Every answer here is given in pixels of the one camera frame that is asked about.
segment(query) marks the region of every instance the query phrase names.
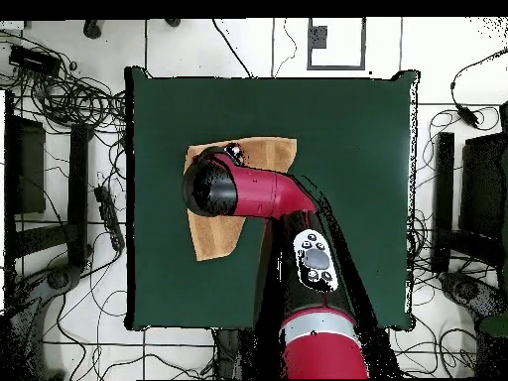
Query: black cable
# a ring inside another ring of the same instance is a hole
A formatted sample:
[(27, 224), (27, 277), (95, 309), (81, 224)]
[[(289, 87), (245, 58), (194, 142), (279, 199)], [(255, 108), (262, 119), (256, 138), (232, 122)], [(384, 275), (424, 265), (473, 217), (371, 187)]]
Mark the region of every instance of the black cable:
[(226, 36), (224, 35), (224, 33), (220, 30), (220, 28), (217, 26), (217, 23), (215, 22), (215, 19), (212, 19), (211, 22), (213, 23), (213, 26), (215, 28), (215, 30), (220, 34), (220, 36), (222, 37), (222, 39), (224, 40), (224, 42), (226, 43), (226, 45), (229, 47), (229, 49), (231, 50), (231, 52), (234, 54), (235, 58), (238, 60), (238, 62), (242, 65), (243, 69), (245, 70), (245, 72), (247, 73), (247, 75), (249, 77), (252, 77), (252, 74), (251, 72), (247, 69), (247, 66), (243, 63), (243, 61), (240, 59), (240, 57), (238, 56), (238, 54), (234, 51), (234, 49), (231, 47), (231, 44), (229, 44), (229, 41), (228, 39), (226, 38)]
[(298, 47), (297, 47), (297, 43), (295, 43), (295, 40), (293, 39), (293, 37), (288, 33), (288, 30), (286, 29), (286, 23), (288, 22), (288, 18), (284, 18), (284, 32), (286, 33), (286, 35), (288, 36), (288, 38), (291, 40), (291, 42), (293, 43), (293, 45), (295, 46), (295, 50), (293, 51), (293, 54), (291, 56), (288, 56), (283, 62), (281, 62), (279, 64), (279, 68), (277, 68), (277, 71), (275, 72), (275, 75), (274, 77), (277, 77), (277, 75), (279, 74), (279, 71), (281, 70), (281, 67), (284, 65), (285, 62), (289, 61), (289, 60), (293, 60), (295, 58), (295, 55), (297, 54), (297, 51), (298, 51)]
[(451, 91), (451, 99), (453, 100), (453, 103), (455, 104), (455, 106), (457, 108), (461, 107), (461, 105), (459, 105), (456, 100), (455, 100), (455, 95), (453, 94), (453, 91), (455, 90), (455, 87), (456, 87), (456, 80), (458, 79), (458, 77), (462, 74), (463, 71), (466, 71), (468, 70), (469, 68), (475, 66), (475, 65), (478, 65), (478, 64), (482, 64), (482, 63), (485, 63), (486, 61), (488, 60), (494, 60), (494, 59), (497, 59), (503, 55), (505, 55), (506, 53), (508, 53), (508, 48), (505, 47), (504, 49), (494, 53), (494, 54), (491, 54), (490, 56), (486, 57), (485, 59), (482, 59), (478, 62), (475, 62), (475, 63), (472, 63), (472, 64), (469, 64), (467, 65), (466, 67), (463, 67), (461, 70), (459, 70), (455, 77), (453, 78), (453, 81), (451, 82), (451, 85), (449, 86), (449, 89)]

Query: green tabletop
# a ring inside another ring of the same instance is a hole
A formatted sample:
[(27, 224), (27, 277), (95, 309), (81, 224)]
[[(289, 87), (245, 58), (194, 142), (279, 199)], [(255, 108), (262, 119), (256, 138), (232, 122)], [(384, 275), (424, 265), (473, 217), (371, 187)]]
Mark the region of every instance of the green tabletop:
[(298, 139), (290, 173), (309, 177), (328, 198), (380, 324), (408, 326), (415, 72), (394, 80), (149, 78), (133, 67), (127, 77), (136, 326), (252, 325), (262, 222), (246, 221), (230, 256), (197, 262), (182, 195), (189, 145), (251, 136)]

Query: power strip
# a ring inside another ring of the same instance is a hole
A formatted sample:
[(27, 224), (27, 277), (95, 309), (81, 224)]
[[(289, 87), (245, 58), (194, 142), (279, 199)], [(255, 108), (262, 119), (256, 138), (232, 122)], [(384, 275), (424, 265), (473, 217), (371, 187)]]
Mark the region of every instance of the power strip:
[(97, 187), (93, 192), (97, 202), (100, 204), (100, 217), (104, 222), (104, 227), (109, 232), (113, 250), (120, 252), (125, 248), (125, 241), (118, 218), (116, 217), (116, 209), (111, 194), (105, 187)]

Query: cable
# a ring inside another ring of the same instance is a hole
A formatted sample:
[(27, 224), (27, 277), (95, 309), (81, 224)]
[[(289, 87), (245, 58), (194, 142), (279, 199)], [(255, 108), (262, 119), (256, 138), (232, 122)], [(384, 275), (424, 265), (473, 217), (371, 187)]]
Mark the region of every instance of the cable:
[(217, 23), (215, 22), (215, 19), (212, 19), (211, 22), (213, 23), (213, 26), (215, 28), (215, 30), (220, 34), (220, 36), (222, 37), (222, 39), (224, 40), (224, 42), (226, 43), (226, 45), (229, 47), (229, 49), (231, 50), (231, 52), (234, 54), (234, 56), (236, 57), (236, 59), (238, 60), (238, 62), (242, 65), (243, 69), (245, 70), (245, 72), (247, 73), (247, 75), (249, 77), (253, 77), (251, 72), (247, 69), (247, 66), (243, 63), (243, 61), (240, 59), (240, 57), (238, 56), (238, 54), (234, 51), (234, 49), (231, 47), (231, 44), (229, 44), (229, 41), (227, 40), (226, 36), (224, 35), (224, 33), (220, 30), (220, 28), (217, 26)]
[(287, 29), (286, 29), (286, 22), (288, 21), (288, 18), (284, 18), (284, 32), (286, 33), (286, 35), (289, 37), (289, 39), (292, 41), (293, 45), (295, 46), (295, 50), (293, 51), (293, 54), (291, 56), (288, 56), (283, 62), (281, 62), (279, 64), (279, 68), (277, 68), (277, 71), (274, 75), (274, 77), (277, 77), (277, 75), (279, 74), (279, 71), (281, 70), (281, 67), (283, 66), (283, 64), (289, 60), (293, 60), (297, 54), (297, 50), (298, 50), (298, 47), (297, 47), (297, 43), (295, 43), (295, 40), (293, 39), (293, 37), (288, 33)]
[(469, 126), (471, 127), (474, 127), (474, 128), (478, 128), (478, 118), (477, 116), (474, 114), (473, 111), (471, 111), (469, 108), (467, 108), (466, 106), (463, 106), (463, 105), (460, 105), (456, 102), (455, 100), (455, 95), (454, 95), (454, 90), (455, 90), (455, 87), (456, 87), (456, 80), (458, 79), (458, 77), (462, 74), (463, 71), (466, 71), (467, 69), (475, 66), (475, 65), (478, 65), (478, 64), (482, 64), (482, 63), (485, 63), (487, 62), (488, 60), (494, 60), (494, 59), (497, 59), (503, 55), (505, 55), (506, 53), (508, 53), (508, 48), (504, 48), (503, 50), (500, 50), (494, 54), (491, 54), (490, 56), (486, 57), (485, 59), (482, 59), (480, 60), (479, 62), (476, 62), (476, 63), (472, 63), (472, 64), (469, 64), (467, 65), (466, 67), (462, 68), (461, 70), (459, 70), (457, 72), (457, 74), (455, 75), (455, 77), (453, 78), (453, 81), (451, 82), (450, 86), (449, 86), (449, 89), (450, 89), (450, 92), (451, 92), (451, 99), (453, 100), (453, 103), (455, 104), (455, 107), (456, 107), (456, 110), (457, 110), (457, 113), (458, 115), (460, 116), (460, 118)]

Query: round button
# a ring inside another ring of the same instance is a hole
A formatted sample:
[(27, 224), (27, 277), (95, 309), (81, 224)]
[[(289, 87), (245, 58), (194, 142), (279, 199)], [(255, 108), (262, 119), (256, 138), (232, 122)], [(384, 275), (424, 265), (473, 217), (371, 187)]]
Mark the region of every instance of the round button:
[(310, 281), (316, 281), (318, 279), (319, 275), (316, 270), (310, 270), (309, 271), (309, 280)]

